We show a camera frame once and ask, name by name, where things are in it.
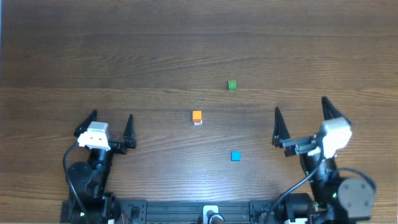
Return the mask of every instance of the blue cube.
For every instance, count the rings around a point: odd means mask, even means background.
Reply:
[[[241,160],[241,152],[232,152],[231,160],[232,161],[240,161]]]

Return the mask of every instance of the green cube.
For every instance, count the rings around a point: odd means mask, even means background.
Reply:
[[[228,81],[228,89],[230,91],[236,90],[236,80]]]

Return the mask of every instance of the wooden tabletop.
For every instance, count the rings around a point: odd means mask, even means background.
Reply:
[[[323,95],[354,124],[338,166],[377,182],[374,222],[397,221],[396,0],[3,0],[1,28],[0,222],[59,221],[62,157],[93,109],[115,140],[134,115],[120,198],[275,199],[303,172],[271,145],[274,108],[308,136]]]

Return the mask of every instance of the orange cube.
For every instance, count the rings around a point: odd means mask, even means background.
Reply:
[[[192,113],[192,122],[201,123],[201,111],[194,111]]]

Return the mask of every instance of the wood grain surface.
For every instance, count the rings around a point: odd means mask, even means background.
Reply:
[[[112,139],[134,115],[137,149],[114,158],[108,181],[118,197],[276,198],[303,173],[271,146],[274,107],[293,137],[308,136],[323,95],[354,123],[338,165],[376,180],[374,222],[397,221],[398,1],[2,4],[0,222],[59,221],[62,156],[92,109]]]

